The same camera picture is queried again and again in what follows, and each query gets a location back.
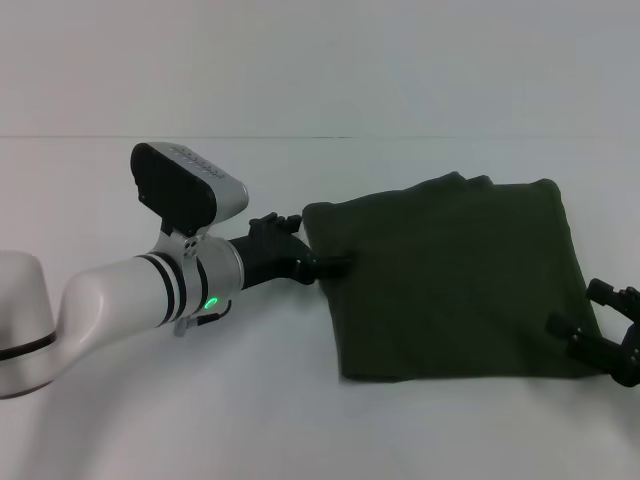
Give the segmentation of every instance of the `green led light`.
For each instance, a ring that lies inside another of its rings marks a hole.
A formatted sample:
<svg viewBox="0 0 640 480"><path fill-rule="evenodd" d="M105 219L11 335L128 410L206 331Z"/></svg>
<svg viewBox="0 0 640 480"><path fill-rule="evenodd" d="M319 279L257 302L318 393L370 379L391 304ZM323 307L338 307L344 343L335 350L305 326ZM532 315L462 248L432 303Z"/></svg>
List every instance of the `green led light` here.
<svg viewBox="0 0 640 480"><path fill-rule="evenodd" d="M204 304L204 309L205 310L209 310L211 307L213 307L216 303L218 303L218 297L212 297L209 300L207 300L207 303Z"/></svg>

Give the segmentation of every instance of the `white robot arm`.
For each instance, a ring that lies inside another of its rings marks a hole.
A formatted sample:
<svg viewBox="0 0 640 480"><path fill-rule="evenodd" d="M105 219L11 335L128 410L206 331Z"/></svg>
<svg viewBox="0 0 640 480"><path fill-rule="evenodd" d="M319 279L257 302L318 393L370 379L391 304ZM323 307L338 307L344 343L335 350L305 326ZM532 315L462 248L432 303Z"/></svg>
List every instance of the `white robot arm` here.
<svg viewBox="0 0 640 480"><path fill-rule="evenodd" d="M247 207L245 186L188 148L142 143L131 157L139 200L162 218L148 253L82 272L53 321L40 262L0 253L0 399L47 385L106 344L174 324L176 335L224 316L241 290L274 278L311 284L339 276L346 258L317 259L293 234L299 216L252 220L224 240L209 227Z"/></svg>

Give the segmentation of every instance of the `white wall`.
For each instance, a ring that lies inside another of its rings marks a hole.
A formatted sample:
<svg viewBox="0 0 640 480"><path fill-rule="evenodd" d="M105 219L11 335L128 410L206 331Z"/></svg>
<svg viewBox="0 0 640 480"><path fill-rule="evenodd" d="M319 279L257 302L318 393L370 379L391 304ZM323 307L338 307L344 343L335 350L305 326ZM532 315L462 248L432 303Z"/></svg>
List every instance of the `white wall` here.
<svg viewBox="0 0 640 480"><path fill-rule="evenodd" d="M549 177L585 277L638 285L639 26L624 0L6 0L0 248L41 258L55 307L73 273L148 250L128 155L161 137L249 187L226 237L452 170ZM0 478L637 476L636 391L342 384L317 290L236 303L0 403ZM598 314L614 338L627 326Z"/></svg>

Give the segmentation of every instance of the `green towel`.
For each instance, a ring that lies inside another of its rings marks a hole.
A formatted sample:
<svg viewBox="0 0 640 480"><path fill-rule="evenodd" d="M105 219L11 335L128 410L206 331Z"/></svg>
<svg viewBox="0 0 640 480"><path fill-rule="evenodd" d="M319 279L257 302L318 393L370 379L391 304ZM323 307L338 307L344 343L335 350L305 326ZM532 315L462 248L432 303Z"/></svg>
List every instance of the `green towel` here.
<svg viewBox="0 0 640 480"><path fill-rule="evenodd" d="M457 173L303 212L312 250L353 255L322 281L343 376L575 378L596 371L544 331L551 312L599 333L555 183Z"/></svg>

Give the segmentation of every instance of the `white backdrop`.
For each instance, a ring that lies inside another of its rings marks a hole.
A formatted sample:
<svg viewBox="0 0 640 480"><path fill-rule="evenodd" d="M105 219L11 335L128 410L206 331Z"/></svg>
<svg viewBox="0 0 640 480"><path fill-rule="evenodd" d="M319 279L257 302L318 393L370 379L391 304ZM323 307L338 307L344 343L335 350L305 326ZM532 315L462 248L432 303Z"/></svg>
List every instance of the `white backdrop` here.
<svg viewBox="0 0 640 480"><path fill-rule="evenodd" d="M247 184L227 238L453 170L552 178L585 277L637 286L639 23L622 0L5 1L0 248L42 260L56 309L75 272L147 251L159 221L128 158L154 137ZM1 402L0 478L637 476L637 391L346 384L317 289L273 282L235 303ZM618 339L627 323L597 313Z"/></svg>

